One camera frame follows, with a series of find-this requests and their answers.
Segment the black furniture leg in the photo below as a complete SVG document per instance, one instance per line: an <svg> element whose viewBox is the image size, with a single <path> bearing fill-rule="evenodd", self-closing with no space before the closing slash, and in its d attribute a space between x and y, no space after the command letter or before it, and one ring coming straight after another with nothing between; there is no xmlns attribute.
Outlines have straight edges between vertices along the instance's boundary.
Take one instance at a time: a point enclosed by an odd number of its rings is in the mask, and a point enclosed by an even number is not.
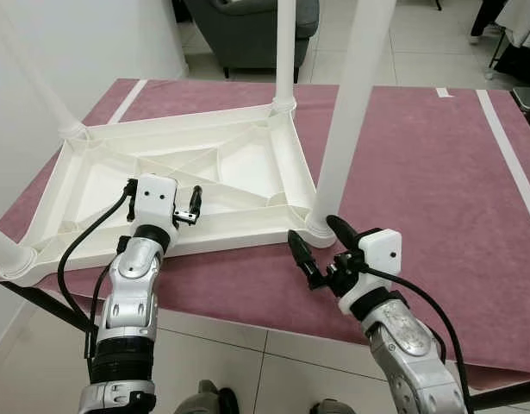
<svg viewBox="0 0 530 414"><path fill-rule="evenodd" d="M498 60L496 56L498 56L498 51L500 50L500 46L502 45L502 41L504 40L504 35L506 33L504 30L502 30L502 34L500 35L500 40L498 41L498 44L496 45L495 53L492 55L492 59L490 60L489 67L492 67L492 64L495 63L495 60Z"/></svg>
<svg viewBox="0 0 530 414"><path fill-rule="evenodd" d="M21 287L12 282L0 282L0 285L27 299L32 304L36 304L45 311L52 313L55 317L69 323L71 326L83 332L86 331L87 322L84 319L75 313L73 309L65 306L58 299L53 298L41 289L36 287Z"/></svg>
<svg viewBox="0 0 530 414"><path fill-rule="evenodd" d="M487 410L530 401L530 381L471 396L473 410Z"/></svg>
<svg viewBox="0 0 530 414"><path fill-rule="evenodd" d="M471 36L480 36L487 25L493 22L504 8L506 0L483 0L481 9L477 12L477 17L471 28Z"/></svg>

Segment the pink table cover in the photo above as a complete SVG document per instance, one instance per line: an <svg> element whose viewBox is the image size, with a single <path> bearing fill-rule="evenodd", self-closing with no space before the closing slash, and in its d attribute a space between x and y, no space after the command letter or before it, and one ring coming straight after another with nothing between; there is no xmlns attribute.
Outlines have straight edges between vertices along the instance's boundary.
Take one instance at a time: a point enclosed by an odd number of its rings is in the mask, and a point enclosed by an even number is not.
<svg viewBox="0 0 530 414"><path fill-rule="evenodd" d="M117 80L85 123L106 123L135 83ZM152 80L122 121L267 104L273 92L270 84ZM315 182L336 93L334 85L296 86L296 126ZM432 88L374 89L340 215L356 229L402 232L401 276L432 294L452 319L466 363L481 367L470 368L471 383L493 386L530 378L530 216L476 92L450 93L441 98ZM489 96L530 182L530 128L508 92ZM0 229L14 240L25 234L55 160L1 219ZM315 256L325 266L340 250L337 243ZM74 292L91 295L98 273L85 269L66 278ZM54 276L40 286L55 288ZM428 305L400 290L415 315L448 338ZM108 292L106 284L102 294ZM308 290L286 244L166 260L159 303L365 343L331 292Z"/></svg>

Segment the tiled floor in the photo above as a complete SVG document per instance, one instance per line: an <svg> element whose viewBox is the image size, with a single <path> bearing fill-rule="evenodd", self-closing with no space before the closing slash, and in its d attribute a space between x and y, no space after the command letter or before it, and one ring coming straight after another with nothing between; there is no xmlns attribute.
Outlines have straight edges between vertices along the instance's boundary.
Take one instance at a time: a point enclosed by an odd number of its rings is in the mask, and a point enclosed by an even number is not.
<svg viewBox="0 0 530 414"><path fill-rule="evenodd" d="M476 46L466 35L479 0L400 1L391 24L377 83L470 88L509 88L511 77L483 73L496 46L493 31ZM321 0L321 25L311 39L301 83L335 84L341 76L355 0ZM190 77L222 80L201 33L181 25ZM232 80L273 81L271 71L234 71ZM83 336L38 310L0 367L0 414L77 412L87 384ZM158 405L171 413L200 379L232 387L242 414L306 413L322 398L337 398L359 413L395 412L383 373L366 347L212 321L163 310L153 378ZM520 408L484 411L530 413Z"/></svg>
<svg viewBox="0 0 530 414"><path fill-rule="evenodd" d="M377 85L511 89L521 82L494 72L485 78L499 33L488 28L477 45L468 34L480 0L441 0L439 12L433 0L399 0L385 42ZM321 0L321 22L309 43L299 83L338 84L347 49L356 0ZM190 68L190 78L223 80L201 32L192 23L180 24ZM231 80L273 82L273 71L232 70Z"/></svg>
<svg viewBox="0 0 530 414"><path fill-rule="evenodd" d="M88 381L83 343L80 332L36 311L0 367L0 414L77 412ZM233 388L242 414L303 414L323 398L358 413L396 412L366 347L162 310L154 357L156 414L172 413L201 379ZM484 412L530 414L530 404L522 408Z"/></svg>

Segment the white cloth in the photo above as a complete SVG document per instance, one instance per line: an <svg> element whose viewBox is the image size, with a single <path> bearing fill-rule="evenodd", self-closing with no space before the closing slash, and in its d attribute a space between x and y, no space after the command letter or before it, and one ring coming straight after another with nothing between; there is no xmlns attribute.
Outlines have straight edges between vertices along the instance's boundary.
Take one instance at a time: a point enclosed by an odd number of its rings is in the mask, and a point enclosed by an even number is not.
<svg viewBox="0 0 530 414"><path fill-rule="evenodd" d="M515 47L530 47L530 0L508 0L496 23Z"/></svg>

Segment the white tape strip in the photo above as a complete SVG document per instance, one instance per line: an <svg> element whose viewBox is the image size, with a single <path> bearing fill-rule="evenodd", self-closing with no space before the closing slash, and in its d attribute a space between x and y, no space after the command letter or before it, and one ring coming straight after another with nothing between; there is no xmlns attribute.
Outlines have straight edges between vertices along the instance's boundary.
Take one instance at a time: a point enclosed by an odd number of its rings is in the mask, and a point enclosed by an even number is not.
<svg viewBox="0 0 530 414"><path fill-rule="evenodd" d="M447 88L436 88L436 91L439 97L453 97L450 93L448 93Z"/></svg>
<svg viewBox="0 0 530 414"><path fill-rule="evenodd" d="M523 171L523 168L521 167L521 164L515 155L514 149L512 148L512 144L509 142L506 132L504 132L504 128L502 127L500 119L498 119L498 115L496 114L495 107L490 101L489 93L485 90L479 90L477 91L477 96L479 97L479 102L481 103L481 107L483 108L483 112L487 118L487 122L490 125L490 129L492 130L496 142L498 143L498 147L502 152L502 156L508 165L509 171L512 173L512 177L514 178L515 184L517 185L517 189L519 190L521 198L523 198L523 203L527 207L530 215L530 183L527 179L527 175L525 175L525 172Z"/></svg>
<svg viewBox="0 0 530 414"><path fill-rule="evenodd" d="M134 100L136 99L136 97L138 97L138 94L140 93L142 88L146 86L146 84L147 79L141 79L136 82L136 85L134 85L133 89L131 89L128 95L125 96L125 99L123 99L123 102L121 102L121 105L119 105L119 107L115 110L114 114L109 119L108 124L118 123L121 120L123 115L125 115L125 112L127 112L130 104L134 102Z"/></svg>

